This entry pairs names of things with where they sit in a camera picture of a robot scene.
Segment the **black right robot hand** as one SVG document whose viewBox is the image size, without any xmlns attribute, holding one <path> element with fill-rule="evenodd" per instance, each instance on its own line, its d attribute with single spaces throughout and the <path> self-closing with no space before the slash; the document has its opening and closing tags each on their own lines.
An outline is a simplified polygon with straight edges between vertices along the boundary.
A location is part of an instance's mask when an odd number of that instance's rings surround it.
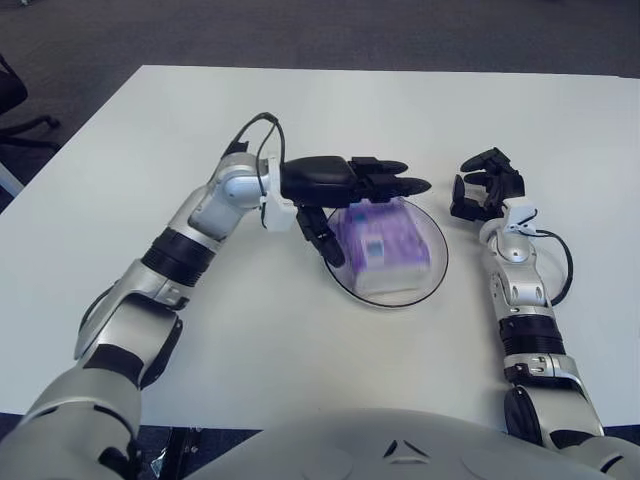
<svg viewBox="0 0 640 480">
<path fill-rule="evenodd" d="M 504 216 L 506 199 L 523 197 L 525 182 L 510 159 L 493 147 L 466 160 L 461 166 L 463 175 L 456 174 L 452 190 L 450 214 L 467 221 L 488 221 Z M 482 201 L 466 196 L 466 186 L 480 186 L 485 190 Z"/>
</svg>

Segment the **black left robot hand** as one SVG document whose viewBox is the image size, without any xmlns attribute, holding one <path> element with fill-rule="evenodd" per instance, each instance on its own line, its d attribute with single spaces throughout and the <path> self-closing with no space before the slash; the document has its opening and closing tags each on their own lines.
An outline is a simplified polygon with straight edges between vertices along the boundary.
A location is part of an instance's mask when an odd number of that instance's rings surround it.
<svg viewBox="0 0 640 480">
<path fill-rule="evenodd" d="M 331 266 L 345 263 L 342 248 L 329 227 L 325 211 L 368 200 L 387 203 L 428 191 L 431 184 L 404 177 L 408 166 L 375 157 L 312 156 L 287 161 L 280 169 L 282 196 L 297 208 L 296 220 L 306 241 Z"/>
</svg>

